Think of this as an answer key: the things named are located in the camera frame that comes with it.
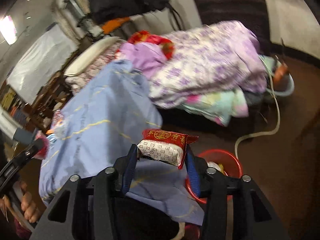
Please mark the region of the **person's left hand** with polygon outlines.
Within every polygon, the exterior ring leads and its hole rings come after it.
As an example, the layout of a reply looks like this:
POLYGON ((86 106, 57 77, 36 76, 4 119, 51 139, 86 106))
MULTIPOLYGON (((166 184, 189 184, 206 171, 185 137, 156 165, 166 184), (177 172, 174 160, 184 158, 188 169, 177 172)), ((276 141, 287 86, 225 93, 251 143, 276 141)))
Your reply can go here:
MULTIPOLYGON (((27 191, 27 184, 22 180, 20 180, 19 184, 23 192, 23 197, 21 200, 21 210, 24 218, 29 223, 35 223, 39 220, 42 213, 37 208, 35 202, 32 200, 31 193, 27 191)), ((1 210, 4 210, 5 213, 10 212, 13 217, 18 220, 18 222, 21 222, 21 219, 17 216, 17 213, 12 208, 11 202, 7 196, 1 198, 1 210)))

